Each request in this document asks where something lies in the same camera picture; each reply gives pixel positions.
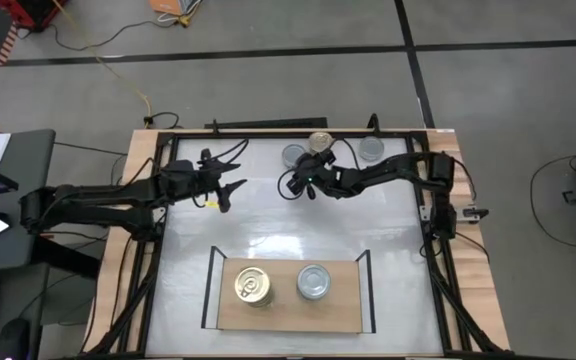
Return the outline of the grey metal base plate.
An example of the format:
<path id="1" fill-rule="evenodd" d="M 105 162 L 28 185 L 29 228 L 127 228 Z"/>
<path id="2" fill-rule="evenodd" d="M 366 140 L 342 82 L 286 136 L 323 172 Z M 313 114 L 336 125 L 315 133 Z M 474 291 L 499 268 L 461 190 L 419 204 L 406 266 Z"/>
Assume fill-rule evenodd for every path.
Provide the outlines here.
<path id="1" fill-rule="evenodd" d="M 459 223 L 477 224 L 481 219 L 489 214 L 488 209 L 479 209 L 476 205 L 455 207 L 454 210 L 456 212 L 456 221 Z M 420 219 L 422 221 L 430 221 L 431 212 L 431 206 L 420 206 Z"/>

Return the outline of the wooden shelf with black frame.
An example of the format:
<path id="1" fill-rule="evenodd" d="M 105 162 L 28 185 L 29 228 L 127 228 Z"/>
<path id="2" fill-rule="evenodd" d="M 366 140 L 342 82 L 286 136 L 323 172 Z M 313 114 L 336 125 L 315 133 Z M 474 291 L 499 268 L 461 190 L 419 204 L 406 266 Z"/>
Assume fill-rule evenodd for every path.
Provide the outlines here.
<path id="1" fill-rule="evenodd" d="M 318 301 L 301 297 L 297 275 L 309 264 L 327 269 L 332 284 Z M 273 300 L 251 307 L 236 295 L 234 280 L 246 267 L 262 268 L 270 277 Z M 307 261 L 228 257 L 210 249 L 200 326 L 203 329 L 262 332 L 374 334 L 377 332 L 372 278 L 372 254 L 356 259 Z"/>

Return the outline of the small desk with white top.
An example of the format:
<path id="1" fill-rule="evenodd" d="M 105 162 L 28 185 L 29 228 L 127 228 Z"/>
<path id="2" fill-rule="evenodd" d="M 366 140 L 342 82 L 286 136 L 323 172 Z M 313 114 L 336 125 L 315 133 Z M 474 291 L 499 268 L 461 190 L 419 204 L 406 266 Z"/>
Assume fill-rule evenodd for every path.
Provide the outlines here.
<path id="1" fill-rule="evenodd" d="M 19 199 L 46 184 L 55 132 L 50 129 L 11 135 L 0 162 L 0 173 L 18 184 L 18 190 L 0 194 L 0 213 L 11 228 L 0 234 L 0 270 L 45 263 L 82 277 L 95 279 L 100 261 L 52 240 L 27 233 L 19 224 Z"/>

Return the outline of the red case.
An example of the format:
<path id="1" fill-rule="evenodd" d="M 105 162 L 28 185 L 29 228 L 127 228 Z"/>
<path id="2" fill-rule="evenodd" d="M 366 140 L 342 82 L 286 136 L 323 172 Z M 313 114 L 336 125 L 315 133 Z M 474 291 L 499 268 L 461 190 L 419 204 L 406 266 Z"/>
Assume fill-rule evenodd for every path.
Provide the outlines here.
<path id="1" fill-rule="evenodd" d="M 19 28 L 41 32 L 60 12 L 68 0 L 0 0 L 0 7 Z"/>

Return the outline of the silver tuna can green label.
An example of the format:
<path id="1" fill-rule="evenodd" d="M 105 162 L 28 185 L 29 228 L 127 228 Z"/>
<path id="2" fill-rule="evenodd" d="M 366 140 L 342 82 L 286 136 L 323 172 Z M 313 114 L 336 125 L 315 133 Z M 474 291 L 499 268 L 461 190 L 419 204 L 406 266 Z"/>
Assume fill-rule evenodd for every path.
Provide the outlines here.
<path id="1" fill-rule="evenodd" d="M 306 153 L 306 149 L 299 144 L 289 144 L 282 150 L 282 161 L 286 168 L 293 168 L 297 160 Z"/>
<path id="2" fill-rule="evenodd" d="M 375 162 L 382 158 L 384 154 L 384 143 L 381 139 L 374 136 L 367 136 L 359 143 L 359 155 L 367 162 Z"/>
<path id="3" fill-rule="evenodd" d="M 323 299 L 331 288 L 329 272 L 320 264 L 309 264 L 297 275 L 297 291 L 301 297 L 310 301 Z"/>

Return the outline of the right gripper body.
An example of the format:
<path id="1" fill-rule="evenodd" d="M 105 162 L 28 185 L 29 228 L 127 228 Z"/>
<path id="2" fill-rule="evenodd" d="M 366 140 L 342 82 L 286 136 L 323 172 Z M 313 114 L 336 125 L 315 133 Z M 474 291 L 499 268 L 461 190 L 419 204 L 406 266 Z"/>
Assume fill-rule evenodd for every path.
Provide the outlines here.
<path id="1" fill-rule="evenodd" d="M 319 189 L 323 194 L 335 199 L 350 198 L 354 192 L 349 183 L 348 175 L 353 175 L 354 170 L 332 166 L 327 168 L 321 160 L 314 158 L 314 169 L 311 176 L 295 176 L 294 170 L 291 178 L 287 182 L 287 188 L 293 195 L 299 195 L 304 190 L 307 191 L 309 198 L 314 199 L 312 187 Z"/>

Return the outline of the black computer mouse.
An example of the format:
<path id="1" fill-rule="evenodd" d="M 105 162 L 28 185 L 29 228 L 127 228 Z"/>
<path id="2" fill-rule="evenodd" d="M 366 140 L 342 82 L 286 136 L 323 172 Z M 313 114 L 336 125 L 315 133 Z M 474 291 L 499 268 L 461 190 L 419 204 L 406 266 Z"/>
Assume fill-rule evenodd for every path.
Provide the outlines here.
<path id="1" fill-rule="evenodd" d="M 6 323 L 0 333 L 0 360 L 28 360 L 30 323 L 15 318 Z"/>

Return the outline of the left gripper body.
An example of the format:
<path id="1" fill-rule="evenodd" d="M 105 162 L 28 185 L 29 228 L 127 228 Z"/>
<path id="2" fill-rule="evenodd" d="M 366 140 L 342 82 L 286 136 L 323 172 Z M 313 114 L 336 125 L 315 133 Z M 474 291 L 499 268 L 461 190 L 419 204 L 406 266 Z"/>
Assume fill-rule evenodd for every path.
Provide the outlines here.
<path id="1" fill-rule="evenodd" d="M 198 195 L 208 195 L 214 192 L 217 195 L 219 210 L 226 213 L 230 210 L 229 198 L 220 198 L 221 176 L 210 173 L 211 164 L 222 162 L 212 157 L 208 149 L 201 153 L 199 168 L 195 169 L 189 160 L 175 160 L 160 169 L 160 203 L 173 204 L 175 202 L 192 199 Z"/>

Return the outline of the orange flat box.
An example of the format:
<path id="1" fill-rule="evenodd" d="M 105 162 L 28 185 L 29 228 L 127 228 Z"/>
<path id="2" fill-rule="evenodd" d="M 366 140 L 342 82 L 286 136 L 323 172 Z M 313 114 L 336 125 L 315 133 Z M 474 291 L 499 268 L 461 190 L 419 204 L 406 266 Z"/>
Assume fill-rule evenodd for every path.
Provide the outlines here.
<path id="1" fill-rule="evenodd" d="M 184 15 L 195 0 L 148 0 L 148 2 L 156 12 Z"/>

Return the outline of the black flat bar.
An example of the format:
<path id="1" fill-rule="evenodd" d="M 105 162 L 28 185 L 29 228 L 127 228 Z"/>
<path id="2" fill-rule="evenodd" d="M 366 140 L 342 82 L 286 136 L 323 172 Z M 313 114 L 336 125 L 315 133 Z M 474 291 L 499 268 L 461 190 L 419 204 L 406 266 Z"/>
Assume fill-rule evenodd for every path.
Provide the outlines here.
<path id="1" fill-rule="evenodd" d="M 223 129 L 278 129 L 278 128 L 327 128 L 328 120 L 326 117 L 306 117 L 306 118 L 289 118 L 275 120 L 256 120 L 241 122 L 218 122 L 214 119 L 211 123 L 204 125 L 205 129 L 223 130 Z"/>

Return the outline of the gold salmon can blue label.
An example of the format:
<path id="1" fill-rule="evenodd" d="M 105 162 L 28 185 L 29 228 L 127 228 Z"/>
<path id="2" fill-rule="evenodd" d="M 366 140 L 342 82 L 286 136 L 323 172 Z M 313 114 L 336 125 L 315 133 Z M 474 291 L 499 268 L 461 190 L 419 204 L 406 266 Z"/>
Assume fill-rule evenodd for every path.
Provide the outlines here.
<path id="1" fill-rule="evenodd" d="M 311 154 L 321 153 L 329 149 L 335 139 L 328 132 L 313 132 L 308 138 L 309 152 Z"/>
<path id="2" fill-rule="evenodd" d="M 251 307 L 264 307 L 273 300 L 273 288 L 269 275 L 259 267 L 242 269 L 234 280 L 237 297 Z"/>

